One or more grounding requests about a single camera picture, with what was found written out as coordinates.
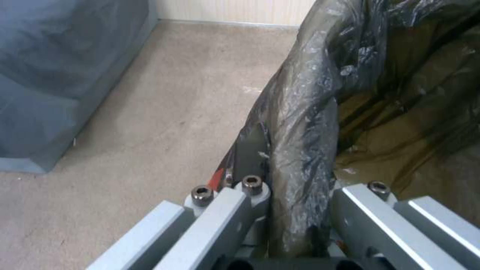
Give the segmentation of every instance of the brown plastic sheet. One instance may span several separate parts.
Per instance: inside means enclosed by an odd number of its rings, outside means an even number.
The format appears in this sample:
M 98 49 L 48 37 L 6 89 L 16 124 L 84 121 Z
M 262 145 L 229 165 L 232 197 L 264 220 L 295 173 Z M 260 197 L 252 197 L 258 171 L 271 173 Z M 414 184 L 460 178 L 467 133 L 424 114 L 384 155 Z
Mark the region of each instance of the brown plastic sheet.
M 335 179 L 431 195 L 479 223 L 479 4 L 313 5 L 237 138 L 260 123 L 269 141 L 271 257 L 324 255 Z

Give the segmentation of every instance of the red object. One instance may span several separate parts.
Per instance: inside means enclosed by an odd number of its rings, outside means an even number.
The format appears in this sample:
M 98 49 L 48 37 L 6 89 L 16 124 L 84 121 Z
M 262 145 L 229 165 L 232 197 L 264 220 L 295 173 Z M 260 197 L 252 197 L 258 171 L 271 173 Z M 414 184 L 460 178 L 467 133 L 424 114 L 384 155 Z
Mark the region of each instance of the red object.
M 223 171 L 225 169 L 220 168 L 218 169 L 213 175 L 210 181 L 208 181 L 207 186 L 209 186 L 211 189 L 218 191 L 218 186 L 220 185 L 220 180 L 222 180 L 222 175 Z

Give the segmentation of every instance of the hex socket bolt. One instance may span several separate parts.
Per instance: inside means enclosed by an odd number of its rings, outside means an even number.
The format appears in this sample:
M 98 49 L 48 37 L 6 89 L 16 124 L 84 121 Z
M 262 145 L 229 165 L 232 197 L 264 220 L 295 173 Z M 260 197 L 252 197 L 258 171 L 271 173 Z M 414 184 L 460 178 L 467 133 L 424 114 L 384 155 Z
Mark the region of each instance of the hex socket bolt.
M 192 202 L 199 207 L 206 207 L 213 201 L 213 190 L 207 185 L 199 185 L 192 189 Z
M 388 196 L 390 195 L 390 188 L 382 182 L 371 181 L 367 184 L 368 189 L 370 189 L 375 195 L 380 197 L 380 199 L 387 201 Z
M 256 175 L 247 175 L 241 181 L 242 191 L 255 196 L 262 193 L 262 179 Z

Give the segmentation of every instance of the white wall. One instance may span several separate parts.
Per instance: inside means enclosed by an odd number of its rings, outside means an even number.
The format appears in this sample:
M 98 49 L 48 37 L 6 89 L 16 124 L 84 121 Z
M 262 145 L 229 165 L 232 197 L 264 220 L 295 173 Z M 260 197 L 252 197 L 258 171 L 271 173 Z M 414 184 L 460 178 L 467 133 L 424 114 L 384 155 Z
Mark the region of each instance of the white wall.
M 300 25 L 315 0 L 157 0 L 160 19 Z

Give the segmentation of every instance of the metal frame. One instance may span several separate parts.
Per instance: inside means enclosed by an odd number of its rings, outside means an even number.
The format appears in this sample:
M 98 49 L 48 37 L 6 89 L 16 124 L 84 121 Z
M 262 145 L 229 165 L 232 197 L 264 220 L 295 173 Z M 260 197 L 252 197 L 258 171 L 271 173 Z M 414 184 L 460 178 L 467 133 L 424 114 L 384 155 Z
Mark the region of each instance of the metal frame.
M 463 269 L 363 184 L 336 190 L 331 204 L 333 226 L 361 263 L 374 248 L 397 269 Z
M 87 269 L 151 269 L 193 221 L 193 211 L 163 201 Z
M 468 269 L 480 268 L 480 231 L 430 197 L 399 202 L 395 210 Z
M 243 192 L 222 189 L 155 269 L 210 269 L 221 256 L 233 256 L 253 223 L 251 210 Z

